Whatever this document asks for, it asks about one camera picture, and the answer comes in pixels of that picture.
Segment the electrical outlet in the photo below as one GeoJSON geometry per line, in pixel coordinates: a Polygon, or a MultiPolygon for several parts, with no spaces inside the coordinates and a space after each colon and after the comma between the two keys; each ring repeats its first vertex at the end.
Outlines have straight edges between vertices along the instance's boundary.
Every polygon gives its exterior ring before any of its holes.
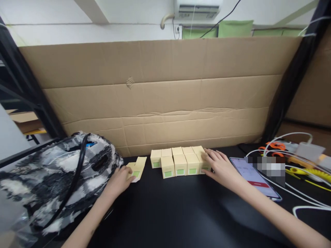
{"type": "Polygon", "coordinates": [[[180,30],[179,25],[174,25],[174,28],[175,28],[175,33],[179,33],[179,30],[180,30]]]}

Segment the small yellow box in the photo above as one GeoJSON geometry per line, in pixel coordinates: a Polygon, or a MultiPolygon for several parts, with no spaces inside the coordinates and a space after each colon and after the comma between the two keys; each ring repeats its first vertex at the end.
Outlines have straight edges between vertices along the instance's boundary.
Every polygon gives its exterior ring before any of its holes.
{"type": "Polygon", "coordinates": [[[203,160],[203,158],[202,158],[202,154],[203,154],[203,153],[196,154],[197,157],[198,157],[198,160],[199,160],[199,162],[200,162],[200,166],[199,166],[199,174],[205,174],[205,173],[201,172],[201,169],[205,169],[206,171],[211,171],[211,166],[210,166],[210,164],[209,164],[207,161],[203,160]]]}
{"type": "Polygon", "coordinates": [[[181,147],[171,148],[171,150],[172,150],[172,155],[181,155],[181,154],[184,154],[181,147]]]}
{"type": "Polygon", "coordinates": [[[192,147],[182,147],[184,154],[194,154],[192,147]]]}
{"type": "Polygon", "coordinates": [[[152,150],[151,152],[151,164],[152,168],[161,168],[161,150],[152,150]]]}
{"type": "Polygon", "coordinates": [[[204,149],[202,146],[192,146],[192,149],[194,151],[195,154],[199,154],[199,153],[204,153],[204,149]]]}
{"type": "Polygon", "coordinates": [[[172,157],[172,151],[171,151],[171,148],[168,148],[168,149],[162,149],[162,150],[161,150],[161,157],[172,157]]]}
{"type": "Polygon", "coordinates": [[[172,157],[161,157],[163,179],[175,176],[175,165],[172,157]]]}
{"type": "Polygon", "coordinates": [[[187,161],[187,175],[197,175],[199,174],[200,161],[196,154],[185,154],[187,161]]]}
{"type": "Polygon", "coordinates": [[[138,157],[135,163],[128,163],[127,167],[130,167],[132,174],[128,175],[128,178],[135,176],[136,178],[132,181],[133,183],[138,182],[141,179],[142,172],[145,168],[147,157],[138,157]]]}
{"type": "Polygon", "coordinates": [[[187,175],[187,162],[184,154],[174,155],[173,161],[175,163],[175,176],[187,175]]]}

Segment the green curtain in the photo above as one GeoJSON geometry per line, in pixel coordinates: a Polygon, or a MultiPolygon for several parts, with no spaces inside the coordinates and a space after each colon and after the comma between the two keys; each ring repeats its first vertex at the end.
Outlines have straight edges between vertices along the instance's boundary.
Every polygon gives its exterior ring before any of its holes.
{"type": "Polygon", "coordinates": [[[283,36],[298,36],[302,29],[284,29],[283,36]]]}
{"type": "Polygon", "coordinates": [[[253,36],[282,36],[282,29],[254,30],[253,36]]]}
{"type": "Polygon", "coordinates": [[[253,20],[221,21],[218,27],[218,38],[252,36],[253,20]]]}
{"type": "MultiPolygon", "coordinates": [[[[207,29],[193,29],[192,32],[190,28],[183,28],[182,29],[182,39],[198,39],[203,36],[206,32],[208,32],[210,28],[207,29]]],[[[215,38],[217,37],[217,28],[212,29],[208,34],[206,34],[203,38],[215,38]]]]}

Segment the hand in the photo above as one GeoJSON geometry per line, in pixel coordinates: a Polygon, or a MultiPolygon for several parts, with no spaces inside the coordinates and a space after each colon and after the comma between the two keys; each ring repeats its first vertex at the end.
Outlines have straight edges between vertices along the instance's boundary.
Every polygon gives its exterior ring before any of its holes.
{"type": "Polygon", "coordinates": [[[127,180],[128,174],[132,174],[130,167],[123,166],[122,168],[116,168],[114,174],[109,179],[100,197],[105,199],[116,199],[129,187],[130,183],[136,178],[135,176],[132,176],[127,180]]]}
{"type": "Polygon", "coordinates": [[[202,158],[210,163],[214,173],[204,169],[202,171],[224,187],[238,193],[238,190],[247,181],[238,173],[228,157],[224,153],[211,149],[205,149],[205,152],[202,158]]]}

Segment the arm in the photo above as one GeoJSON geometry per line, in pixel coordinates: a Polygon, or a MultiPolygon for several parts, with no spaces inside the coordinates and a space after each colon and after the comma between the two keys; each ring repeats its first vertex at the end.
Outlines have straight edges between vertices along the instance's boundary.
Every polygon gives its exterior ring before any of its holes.
{"type": "Polygon", "coordinates": [[[130,177],[127,180],[127,175],[132,174],[129,167],[123,166],[121,169],[116,168],[113,176],[109,179],[106,187],[97,199],[89,213],[85,216],[82,222],[78,225],[75,231],[63,244],[62,248],[85,248],[90,242],[94,231],[98,227],[100,221],[113,204],[115,199],[124,192],[130,183],[136,178],[130,177]]]}
{"type": "Polygon", "coordinates": [[[331,247],[331,242],[313,228],[295,218],[248,183],[234,168],[228,157],[219,152],[205,149],[204,159],[211,164],[214,173],[204,170],[207,176],[227,187],[252,205],[274,224],[296,247],[331,247]]]}

